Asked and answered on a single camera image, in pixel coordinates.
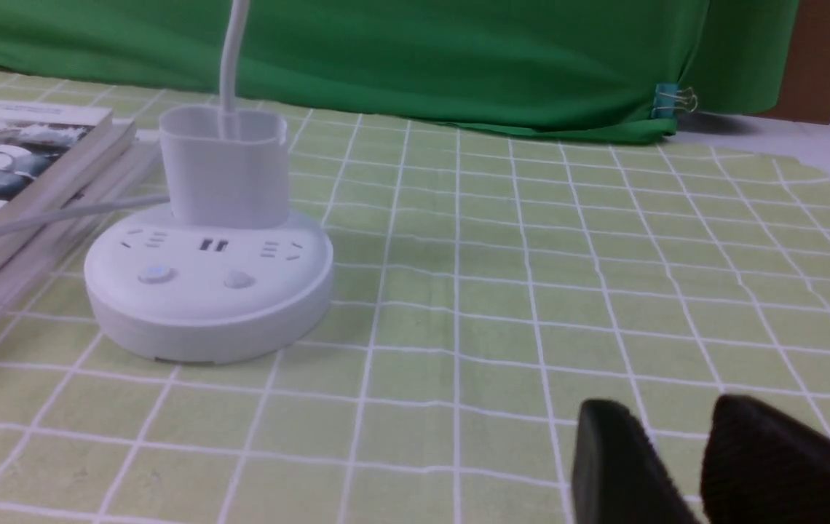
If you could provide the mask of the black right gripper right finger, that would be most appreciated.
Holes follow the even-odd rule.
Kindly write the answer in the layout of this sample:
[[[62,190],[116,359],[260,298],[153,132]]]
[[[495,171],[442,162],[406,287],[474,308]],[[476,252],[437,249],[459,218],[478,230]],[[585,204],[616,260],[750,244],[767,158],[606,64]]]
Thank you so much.
[[[711,523],[830,523],[830,438],[755,397],[724,394],[700,495]]]

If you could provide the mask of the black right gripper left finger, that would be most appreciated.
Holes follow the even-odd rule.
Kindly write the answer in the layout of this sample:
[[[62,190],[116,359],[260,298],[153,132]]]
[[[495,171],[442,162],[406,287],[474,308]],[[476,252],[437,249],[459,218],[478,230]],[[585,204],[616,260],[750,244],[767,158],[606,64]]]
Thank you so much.
[[[641,422],[610,399],[581,402],[572,465],[577,523],[697,523]]]

